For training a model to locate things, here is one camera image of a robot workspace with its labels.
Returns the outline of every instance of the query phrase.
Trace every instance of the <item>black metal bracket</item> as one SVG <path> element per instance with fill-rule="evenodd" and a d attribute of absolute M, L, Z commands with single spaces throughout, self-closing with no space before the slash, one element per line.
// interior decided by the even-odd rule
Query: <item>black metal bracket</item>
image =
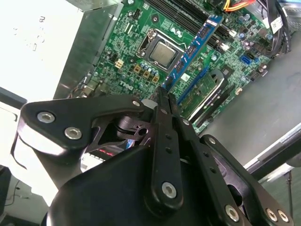
<path fill-rule="evenodd" d="M 158 104 L 153 109 L 127 95 L 30 103 L 22 108 L 19 137 L 66 163 L 78 161 L 84 152 L 136 141 L 134 147 L 63 186 L 48 214 L 50 218 L 60 214 L 54 226 L 62 224 L 60 219 L 66 225 L 89 224 L 80 216 L 87 213 L 87 205 L 93 225 L 116 224 L 110 216 L 118 205 L 133 208 L 126 210 L 130 225 L 169 226 L 189 219 L 191 226 L 293 226 L 289 215 L 214 137 L 197 137 L 191 123 L 179 115 L 174 95 L 159 87 L 151 100 Z M 41 122 L 40 112 L 53 114 L 55 120 Z M 64 134 L 68 127 L 78 128 L 82 136 L 69 139 Z M 101 208 L 109 212 L 95 216 Z"/>

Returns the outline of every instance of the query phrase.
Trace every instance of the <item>shiny metal surface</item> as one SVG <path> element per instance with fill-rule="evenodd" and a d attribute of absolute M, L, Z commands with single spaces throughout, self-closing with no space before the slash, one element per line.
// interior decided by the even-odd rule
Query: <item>shiny metal surface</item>
<path fill-rule="evenodd" d="M 82 14 L 54 99 L 66 98 L 90 71 L 123 7 L 117 0 L 69 0 Z"/>
<path fill-rule="evenodd" d="M 275 142 L 283 145 L 281 138 L 287 140 L 284 136 L 301 122 L 300 40 L 296 32 L 292 51 L 273 60 L 268 74 L 250 83 L 203 133 L 216 137 L 242 165 Z"/>

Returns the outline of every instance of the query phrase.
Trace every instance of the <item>screw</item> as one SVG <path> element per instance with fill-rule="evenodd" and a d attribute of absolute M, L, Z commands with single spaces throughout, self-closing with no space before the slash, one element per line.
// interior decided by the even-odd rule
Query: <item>screw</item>
<path fill-rule="evenodd" d="M 267 214 L 268 214 L 268 217 L 269 217 L 272 221 L 275 221 L 275 222 L 278 221 L 278 219 L 277 219 L 277 217 L 276 217 L 276 215 L 274 214 L 273 211 L 271 211 L 269 208 L 267 208 L 267 209 L 266 209 L 266 212 L 267 212 Z"/>
<path fill-rule="evenodd" d="M 212 59 L 213 61 L 216 61 L 217 56 L 216 56 L 216 55 L 212 55 L 211 59 Z"/>
<path fill-rule="evenodd" d="M 189 121 L 187 119 L 183 119 L 183 122 L 186 126 L 189 126 Z"/>
<path fill-rule="evenodd" d="M 164 109 L 161 109 L 161 112 L 163 112 L 164 114 L 168 114 L 167 111 L 165 111 Z"/>
<path fill-rule="evenodd" d="M 164 182 L 162 184 L 162 191 L 170 199 L 174 199 L 177 196 L 177 190 L 169 182 Z"/>
<path fill-rule="evenodd" d="M 69 127 L 65 129 L 65 136 L 68 137 L 70 140 L 78 140 L 81 138 L 81 131 L 75 127 Z"/>
<path fill-rule="evenodd" d="M 215 142 L 215 140 L 213 139 L 213 138 L 211 138 L 211 137 L 209 137 L 209 141 L 212 143 L 212 144 L 216 144 L 216 142 Z"/>
<path fill-rule="evenodd" d="M 285 215 L 284 212 L 282 212 L 281 210 L 278 210 L 278 213 L 279 213 L 281 219 L 283 219 L 284 222 L 286 222 L 286 223 L 289 222 L 289 219 L 288 219 L 288 217 Z"/>
<path fill-rule="evenodd" d="M 239 215 L 237 211 L 230 205 L 226 205 L 225 207 L 226 214 L 231 218 L 231 220 L 238 222 L 239 221 Z"/>
<path fill-rule="evenodd" d="M 140 107 L 140 104 L 137 102 L 137 101 L 133 101 L 133 104 L 135 105 L 135 106 L 137 106 L 137 107 Z"/>
<path fill-rule="evenodd" d="M 50 112 L 40 112 L 37 118 L 43 123 L 52 123 L 55 120 L 55 116 Z"/>

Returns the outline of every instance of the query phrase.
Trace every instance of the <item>sata port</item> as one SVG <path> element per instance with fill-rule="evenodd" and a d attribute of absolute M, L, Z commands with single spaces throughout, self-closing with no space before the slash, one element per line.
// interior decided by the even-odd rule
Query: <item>sata port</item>
<path fill-rule="evenodd" d="M 244 62 L 246 65 L 250 65 L 251 64 L 251 59 L 249 58 L 249 57 L 247 57 L 246 55 L 242 55 L 241 57 L 240 57 L 240 60 L 242 61 L 242 62 Z"/>

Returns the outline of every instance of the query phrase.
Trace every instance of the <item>pcie slot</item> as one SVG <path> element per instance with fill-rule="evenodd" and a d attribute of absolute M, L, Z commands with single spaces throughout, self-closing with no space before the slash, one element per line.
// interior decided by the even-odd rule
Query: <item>pcie slot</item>
<path fill-rule="evenodd" d="M 202 126 L 203 123 L 217 110 L 217 108 L 222 105 L 222 103 L 230 96 L 234 88 L 235 86 L 232 85 L 220 95 L 220 98 L 217 99 L 214 104 L 199 118 L 197 127 Z"/>

